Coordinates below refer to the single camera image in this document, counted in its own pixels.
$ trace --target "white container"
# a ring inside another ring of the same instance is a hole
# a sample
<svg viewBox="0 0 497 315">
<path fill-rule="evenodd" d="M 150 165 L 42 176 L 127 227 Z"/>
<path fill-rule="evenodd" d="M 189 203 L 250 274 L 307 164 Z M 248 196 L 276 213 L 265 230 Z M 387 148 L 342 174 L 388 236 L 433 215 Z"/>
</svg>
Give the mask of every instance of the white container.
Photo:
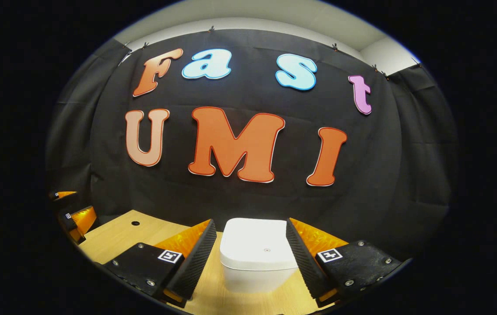
<svg viewBox="0 0 497 315">
<path fill-rule="evenodd" d="M 265 293 L 281 286 L 297 269 L 285 237 L 287 222 L 235 218 L 227 221 L 221 239 L 226 289 Z"/>
</svg>

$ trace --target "wooden surface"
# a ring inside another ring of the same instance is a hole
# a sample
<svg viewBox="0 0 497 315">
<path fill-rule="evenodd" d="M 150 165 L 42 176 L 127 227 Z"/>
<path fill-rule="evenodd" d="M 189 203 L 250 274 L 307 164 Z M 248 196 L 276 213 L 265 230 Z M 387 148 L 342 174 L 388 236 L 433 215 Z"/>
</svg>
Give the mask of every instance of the wooden surface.
<svg viewBox="0 0 497 315">
<path fill-rule="evenodd" d="M 138 221 L 140 225 L 132 225 L 132 221 Z M 131 210 L 87 233 L 80 248 L 91 260 L 106 263 L 138 242 L 154 245 L 187 228 Z M 298 269 L 281 287 L 270 293 L 227 291 L 219 260 L 221 237 L 222 232 L 217 232 L 192 300 L 186 303 L 183 311 L 195 315 L 306 315 L 326 308 L 317 307 Z"/>
</svg>

